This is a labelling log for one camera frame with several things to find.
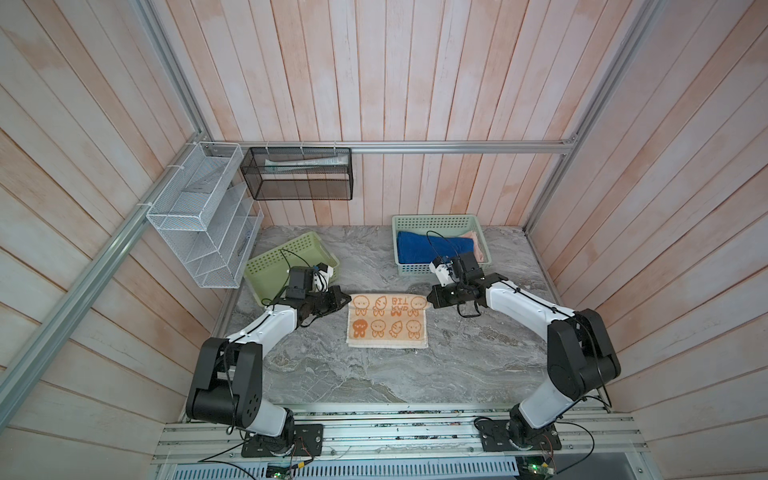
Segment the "orange patterned towel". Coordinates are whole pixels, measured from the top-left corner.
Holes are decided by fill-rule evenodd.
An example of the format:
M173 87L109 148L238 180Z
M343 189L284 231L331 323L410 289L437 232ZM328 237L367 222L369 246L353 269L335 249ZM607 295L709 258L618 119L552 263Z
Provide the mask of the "orange patterned towel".
M429 308L422 295L353 294L346 342L352 348L426 349Z

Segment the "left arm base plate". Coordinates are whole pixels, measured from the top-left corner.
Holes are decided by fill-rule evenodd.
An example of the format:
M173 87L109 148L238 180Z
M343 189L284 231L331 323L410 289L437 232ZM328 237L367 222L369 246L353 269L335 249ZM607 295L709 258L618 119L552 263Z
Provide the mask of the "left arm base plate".
M277 437L250 434L242 446L243 458L271 458L305 456L314 458L321 455L324 426L320 423L289 426Z

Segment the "pink towel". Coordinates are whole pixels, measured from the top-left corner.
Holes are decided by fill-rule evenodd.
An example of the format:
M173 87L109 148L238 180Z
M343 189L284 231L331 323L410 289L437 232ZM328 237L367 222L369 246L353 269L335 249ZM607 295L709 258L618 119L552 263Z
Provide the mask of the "pink towel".
M483 263L485 261L485 254L477 233L475 231L469 231L463 234L462 237L472 241L474 257L478 263Z

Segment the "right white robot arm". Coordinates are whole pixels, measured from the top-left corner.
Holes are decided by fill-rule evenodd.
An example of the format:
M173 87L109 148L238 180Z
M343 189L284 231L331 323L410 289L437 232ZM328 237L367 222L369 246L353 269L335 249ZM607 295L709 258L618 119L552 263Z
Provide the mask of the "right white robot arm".
M435 285L427 300L435 308L473 303L506 315L545 341L546 378L510 411L512 431L535 431L551 425L587 393L621 375L606 325L594 310L556 305L498 274Z

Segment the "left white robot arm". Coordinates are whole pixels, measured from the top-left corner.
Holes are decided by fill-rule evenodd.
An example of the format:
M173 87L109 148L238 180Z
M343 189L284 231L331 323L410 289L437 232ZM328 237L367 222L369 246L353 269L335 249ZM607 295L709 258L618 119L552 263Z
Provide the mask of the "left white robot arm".
M292 411L264 398L264 357L303 320L335 313L351 301L338 286L291 294L268 306L243 330L206 340L187 396L186 416L291 444Z

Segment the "blue towel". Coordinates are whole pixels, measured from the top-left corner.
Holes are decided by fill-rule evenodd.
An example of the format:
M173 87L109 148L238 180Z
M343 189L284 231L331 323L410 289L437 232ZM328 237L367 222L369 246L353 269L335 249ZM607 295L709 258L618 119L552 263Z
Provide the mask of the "blue towel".
M437 257L452 258L464 253L473 253L475 240L401 231L396 235L395 247L395 258L400 264L426 264Z

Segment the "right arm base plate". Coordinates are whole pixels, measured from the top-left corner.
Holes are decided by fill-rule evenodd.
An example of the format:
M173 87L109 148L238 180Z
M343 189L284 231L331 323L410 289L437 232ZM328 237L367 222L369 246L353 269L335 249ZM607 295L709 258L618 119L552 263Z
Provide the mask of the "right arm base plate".
M515 419L494 420L489 417L476 417L473 425L485 452L531 450L550 452L562 449L559 434L553 425L542 429L531 429Z

